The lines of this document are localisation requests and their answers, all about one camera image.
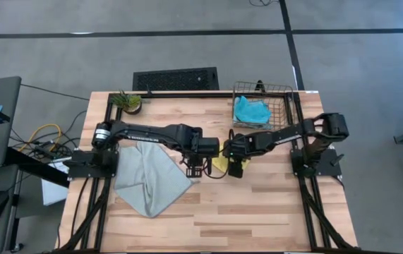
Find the gray towel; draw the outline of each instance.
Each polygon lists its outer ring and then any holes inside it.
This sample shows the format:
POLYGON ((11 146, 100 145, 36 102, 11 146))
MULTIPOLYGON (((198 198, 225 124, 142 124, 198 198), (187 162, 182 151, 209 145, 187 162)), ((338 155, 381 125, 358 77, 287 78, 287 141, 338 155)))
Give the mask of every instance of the gray towel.
POLYGON ((156 217, 192 184, 159 145, 120 149, 114 190, 143 216, 156 217))

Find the wire basket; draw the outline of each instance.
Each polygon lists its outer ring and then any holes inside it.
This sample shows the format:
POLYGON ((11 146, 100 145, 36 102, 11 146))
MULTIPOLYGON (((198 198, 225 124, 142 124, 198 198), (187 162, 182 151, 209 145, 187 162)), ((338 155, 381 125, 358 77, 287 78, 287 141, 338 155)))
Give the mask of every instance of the wire basket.
POLYGON ((264 84, 237 81, 233 89, 232 117, 233 126, 239 128, 254 128, 262 130, 279 130, 289 126, 288 115, 295 110, 292 87, 286 85, 264 84), (267 123, 253 123, 241 121, 236 117, 234 108, 239 98, 244 96, 250 103, 263 102, 271 115, 267 123))

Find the potted plant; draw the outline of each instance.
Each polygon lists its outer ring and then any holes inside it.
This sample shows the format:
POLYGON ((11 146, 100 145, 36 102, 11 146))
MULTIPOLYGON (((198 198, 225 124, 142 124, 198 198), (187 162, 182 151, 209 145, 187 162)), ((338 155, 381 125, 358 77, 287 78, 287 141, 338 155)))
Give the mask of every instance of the potted plant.
POLYGON ((112 103, 123 109, 127 114, 138 114, 142 109, 142 98, 140 95, 128 95, 123 90, 112 97, 112 103))

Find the butcher block tabletop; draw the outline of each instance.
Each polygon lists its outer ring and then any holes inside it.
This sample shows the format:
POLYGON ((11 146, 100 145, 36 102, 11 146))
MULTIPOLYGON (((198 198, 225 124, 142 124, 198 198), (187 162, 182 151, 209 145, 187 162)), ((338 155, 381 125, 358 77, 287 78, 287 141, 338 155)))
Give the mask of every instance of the butcher block tabletop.
MULTIPOLYGON (((305 118, 323 113, 317 92, 300 92, 299 95, 305 118)), ((109 92, 91 94, 80 149, 92 149, 93 133, 96 124, 104 121, 108 96, 109 92)), ((232 127, 232 98, 146 100, 138 115, 122 114, 121 120, 148 126, 184 123, 201 127, 204 137, 218 137, 220 143, 228 138, 232 127)), ((115 116, 116 108, 112 110, 112 116, 115 116)), ((254 131, 234 128, 235 133, 254 131)), ((123 140, 120 145, 130 146, 135 142, 123 140)), ((180 153, 163 148, 175 162, 181 160, 180 153)), ((299 182, 291 169, 290 149, 291 144, 286 143, 266 155, 253 157, 242 179, 230 176, 220 180, 206 176, 195 179, 199 183, 153 219, 139 215, 111 190, 101 252, 310 251, 299 182)), ((212 167, 213 176, 221 174, 212 167)), ((71 224, 84 181, 75 179, 69 186, 60 226, 62 245, 71 236, 71 224)), ((329 176, 318 177, 318 182, 325 215, 344 239, 355 246, 343 187, 329 176)), ((92 179, 89 179, 82 194, 76 229, 86 216, 91 183, 92 179)), ((98 195, 102 185, 103 181, 100 181, 98 195)), ((318 245, 322 246, 320 227, 314 214, 313 223, 318 245)), ((94 246, 96 227, 97 217, 92 222, 88 248, 94 246)))

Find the yellow object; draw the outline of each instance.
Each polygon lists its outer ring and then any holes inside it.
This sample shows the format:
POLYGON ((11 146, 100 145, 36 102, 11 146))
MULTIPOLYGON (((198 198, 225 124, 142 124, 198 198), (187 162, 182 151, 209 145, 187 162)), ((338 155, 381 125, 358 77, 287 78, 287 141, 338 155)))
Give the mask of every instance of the yellow object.
MULTIPOLYGON (((53 123, 45 124, 43 126, 40 126, 36 131, 33 132, 33 134, 30 136, 29 140, 27 141, 27 143, 30 143, 30 141, 33 140, 33 138, 37 135, 37 133, 40 130, 42 130, 42 129, 46 128, 46 127, 50 127, 50 126, 53 126, 53 127, 57 128, 57 130, 59 130, 59 135, 57 136, 56 142, 55 142, 55 143, 58 143, 59 140, 60 140, 60 137, 61 137, 61 129, 60 129, 60 126, 58 126, 56 124, 53 124, 53 123)), ((27 146, 27 144, 24 144, 21 148, 18 149, 18 151, 22 152, 26 146, 27 146)), ((52 149, 54 149, 54 148, 55 148, 55 145, 52 145, 51 148, 49 149, 49 151, 52 151, 52 149)))
MULTIPOLYGON (((250 163, 249 159, 247 159, 245 162, 242 162, 242 169, 245 169, 248 166, 248 163, 250 163)), ((222 153, 220 153, 217 158, 212 158, 212 164, 221 172, 226 172, 228 169, 228 159, 223 156, 222 153)))

